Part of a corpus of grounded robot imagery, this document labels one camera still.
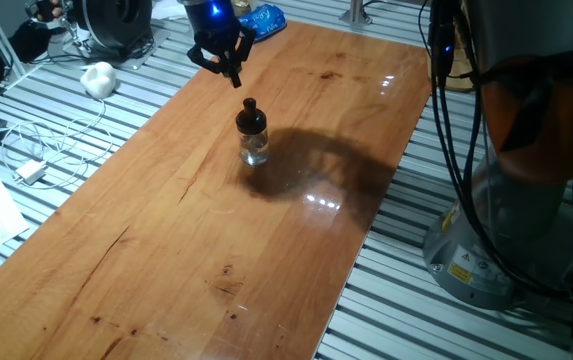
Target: white charger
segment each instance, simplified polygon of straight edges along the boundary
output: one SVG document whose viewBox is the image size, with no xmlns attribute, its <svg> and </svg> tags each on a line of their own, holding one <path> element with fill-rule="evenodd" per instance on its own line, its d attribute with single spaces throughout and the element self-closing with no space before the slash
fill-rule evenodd
<svg viewBox="0 0 573 360">
<path fill-rule="evenodd" d="M 45 171 L 45 161 L 37 162 L 35 160 L 29 160 L 26 164 L 15 170 L 15 174 L 17 174 L 17 176 L 15 176 L 15 181 L 17 183 L 24 183 L 30 186 L 44 176 Z"/>
</svg>

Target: glass bottle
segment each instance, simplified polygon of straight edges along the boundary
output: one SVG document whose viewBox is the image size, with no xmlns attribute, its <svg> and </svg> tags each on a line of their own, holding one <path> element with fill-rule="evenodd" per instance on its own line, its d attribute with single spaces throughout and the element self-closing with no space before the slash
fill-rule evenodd
<svg viewBox="0 0 573 360">
<path fill-rule="evenodd" d="M 237 114 L 239 130 L 239 157 L 250 166 L 261 165 L 268 160 L 268 130 L 266 114 L 257 108 L 253 98 L 244 100 L 244 110 Z"/>
</svg>

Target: white cable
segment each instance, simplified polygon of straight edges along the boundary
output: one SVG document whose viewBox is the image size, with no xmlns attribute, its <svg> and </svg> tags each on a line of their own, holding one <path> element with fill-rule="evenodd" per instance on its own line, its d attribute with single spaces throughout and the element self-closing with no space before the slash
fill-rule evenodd
<svg viewBox="0 0 573 360">
<path fill-rule="evenodd" d="M 21 121 L 21 122 L 15 124 L 9 128 L 0 129 L 0 131 L 4 131 L 4 130 L 7 131 L 6 135 L 4 135 L 4 138 L 2 139 L 1 147 L 2 147 L 2 161 L 3 161 L 4 165 L 6 166 L 6 168 L 8 169 L 8 171 L 10 171 L 13 174 L 15 173 L 15 171 L 13 171 L 10 168 L 10 166 L 8 165 L 8 162 L 6 161 L 6 157 L 7 157 L 7 155 L 6 155 L 6 152 L 7 152 L 6 141 L 8 139 L 8 136 L 12 132 L 16 132 L 19 136 L 21 143 L 26 148 L 27 152 L 30 153 L 33 157 L 41 159 L 46 164 L 55 164 L 59 161 L 64 161 L 68 165 L 77 165 L 77 168 L 75 169 L 73 174 L 71 176 L 69 176 L 66 180 L 64 180 L 58 184 L 38 187 L 35 185 L 28 185 L 26 183 L 21 182 L 23 185 L 28 186 L 32 189 L 36 189 L 36 190 L 47 190 L 47 189 L 52 189 L 55 187 L 61 187 L 61 186 L 65 186 L 68 184 L 73 184 L 76 181 L 73 179 L 75 179 L 77 174 L 80 173 L 80 169 L 82 168 L 82 166 L 84 166 L 84 165 L 86 166 L 86 169 L 82 172 L 82 174 L 83 174 L 88 170 L 88 164 L 90 162 L 93 162 L 93 161 L 96 161 L 97 159 L 103 158 L 106 154 L 108 154 L 110 152 L 110 149 L 113 147 L 113 144 L 114 144 L 112 134 L 110 132 L 108 132 L 108 130 L 101 129 L 103 132 L 106 133 L 106 135 L 108 135 L 108 138 L 110 139 L 109 145 L 104 149 L 104 151 L 101 154 L 99 154 L 93 158 L 88 158 L 88 159 L 86 159 L 84 156 L 81 156 L 80 159 L 75 159 L 75 161 L 66 161 L 69 158 L 72 158 L 73 156 L 64 155 L 63 157 L 53 161 L 53 158 L 55 158 L 58 155 L 61 155 L 63 152 L 67 152 L 67 151 L 70 151 L 70 150 L 76 148 L 77 144 L 80 142 L 80 140 L 85 135 L 88 135 L 89 132 L 91 132 L 91 131 L 98 131 L 99 132 L 99 130 L 96 130 L 93 128 L 99 123 L 99 121 L 103 118 L 104 114 L 106 113 L 106 103 L 104 102 L 104 100 L 99 100 L 99 101 L 102 103 L 102 110 L 97 114 L 97 116 L 95 117 L 94 120 L 91 121 L 91 120 L 84 119 L 84 118 L 71 120 L 66 125 L 64 133 L 62 135 L 57 135 L 55 133 L 55 131 L 53 130 L 53 128 L 50 125 L 48 125 L 47 123 L 41 122 L 41 121 L 32 121 L 32 120 Z M 83 125 L 84 122 L 86 122 L 86 125 L 83 126 L 81 128 L 81 130 L 78 130 L 78 131 L 73 132 L 73 133 L 69 133 L 69 131 L 71 130 L 71 126 L 73 124 L 79 123 L 80 125 Z M 38 129 L 38 126 L 45 128 L 48 132 L 50 132 L 50 134 L 49 135 L 48 134 L 47 135 L 41 134 L 39 129 Z M 30 137 L 34 137 L 37 139 L 36 145 L 38 147 L 40 147 L 39 153 L 36 153 L 36 151 L 34 149 L 35 144 L 32 144 L 33 146 L 30 146 L 31 144 L 26 143 L 26 141 L 24 140 L 24 136 L 30 136 Z M 71 137 L 73 137 L 74 141 L 71 145 L 67 145 L 66 142 Z M 46 149 L 49 149 L 51 152 L 54 151 L 54 154 L 49 156 L 47 159 L 44 159 L 44 156 L 46 155 Z M 10 156 L 8 158 L 11 160 L 15 160 L 15 161 L 22 161 L 22 160 L 18 160 L 18 159 L 13 159 Z"/>
</svg>

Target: wood grain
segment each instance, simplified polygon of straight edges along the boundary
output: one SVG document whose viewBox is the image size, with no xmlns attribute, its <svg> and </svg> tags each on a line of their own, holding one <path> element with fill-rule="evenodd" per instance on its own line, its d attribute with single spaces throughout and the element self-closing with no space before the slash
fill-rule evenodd
<svg viewBox="0 0 573 360">
<path fill-rule="evenodd" d="M 0 359 L 309 359 L 429 95 L 420 48 L 290 22 L 200 71 L 0 268 Z M 246 97 L 271 158 L 238 159 Z"/>
</svg>

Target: aluminum slat floor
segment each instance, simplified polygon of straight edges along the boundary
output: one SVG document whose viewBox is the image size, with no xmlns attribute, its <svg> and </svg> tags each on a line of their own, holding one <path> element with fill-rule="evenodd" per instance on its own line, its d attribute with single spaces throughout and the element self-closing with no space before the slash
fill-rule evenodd
<svg viewBox="0 0 573 360">
<path fill-rule="evenodd" d="M 373 24 L 353 27 L 338 20 L 349 8 L 348 0 L 265 2 L 279 6 L 290 20 L 422 46 L 416 4 L 373 4 L 367 8 Z M 422 15 L 424 25 L 428 17 L 426 11 Z M 96 126 L 112 134 L 113 146 L 80 171 L 74 181 L 51 190 L 18 186 L 1 160 L 0 147 L 0 178 L 30 226 L 0 246 L 0 265 L 197 72 L 198 67 L 185 55 L 192 46 L 187 20 L 156 21 L 154 26 L 168 30 L 170 37 L 139 70 L 118 70 L 121 84 L 107 99 L 106 114 Z M 71 120 L 93 119 L 101 104 L 84 94 L 78 81 L 81 74 L 79 70 L 42 66 L 0 96 L 0 118 L 11 123 L 48 122 L 59 134 L 66 131 Z M 457 155 L 463 161 L 474 99 L 457 93 L 449 93 L 448 99 Z M 70 155 L 81 159 L 102 154 L 109 139 L 98 133 L 91 135 L 81 139 Z M 15 169 L 30 155 L 23 145 L 14 143 L 20 141 L 17 134 L 10 138 L 8 163 Z M 35 143 L 26 137 L 24 141 Z M 429 100 L 321 338 L 316 358 L 568 358 L 573 354 L 571 307 L 551 304 L 538 314 L 524 309 L 476 309 L 451 297 L 426 271 L 421 250 L 424 234 L 455 200 L 439 149 Z M 480 142 L 476 161 L 482 156 Z M 47 171 L 43 184 L 60 183 L 76 168 L 58 162 Z"/>
</svg>

